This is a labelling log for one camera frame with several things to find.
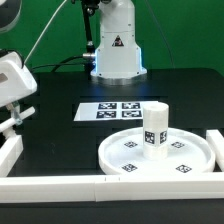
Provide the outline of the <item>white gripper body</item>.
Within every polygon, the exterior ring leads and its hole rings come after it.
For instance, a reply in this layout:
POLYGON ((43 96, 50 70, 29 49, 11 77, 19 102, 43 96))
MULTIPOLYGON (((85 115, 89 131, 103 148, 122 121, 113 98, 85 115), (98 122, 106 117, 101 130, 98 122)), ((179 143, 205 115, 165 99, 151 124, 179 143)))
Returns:
POLYGON ((0 108, 31 95, 37 83, 16 51, 0 50, 0 108))

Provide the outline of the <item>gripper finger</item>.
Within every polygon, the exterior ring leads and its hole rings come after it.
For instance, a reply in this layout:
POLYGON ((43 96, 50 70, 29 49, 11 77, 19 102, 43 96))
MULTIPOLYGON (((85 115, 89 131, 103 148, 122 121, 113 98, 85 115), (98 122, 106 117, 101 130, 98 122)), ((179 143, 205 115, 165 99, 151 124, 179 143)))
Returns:
POLYGON ((20 116, 20 104, 17 101, 12 103, 11 117, 15 119, 17 125, 21 125, 23 123, 20 116))

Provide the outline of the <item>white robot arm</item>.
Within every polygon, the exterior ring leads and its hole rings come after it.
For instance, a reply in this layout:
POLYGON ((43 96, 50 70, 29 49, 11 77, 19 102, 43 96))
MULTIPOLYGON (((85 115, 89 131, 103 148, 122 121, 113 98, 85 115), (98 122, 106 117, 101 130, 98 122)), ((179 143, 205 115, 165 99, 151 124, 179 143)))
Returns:
MULTIPOLYGON (((141 48, 135 41, 135 9, 131 0, 83 0, 86 15, 101 12, 100 45, 85 57, 94 65, 90 78, 95 83, 128 85, 142 80, 141 48)), ((15 50, 0 49, 0 108, 37 90, 25 66, 26 60, 15 50)))

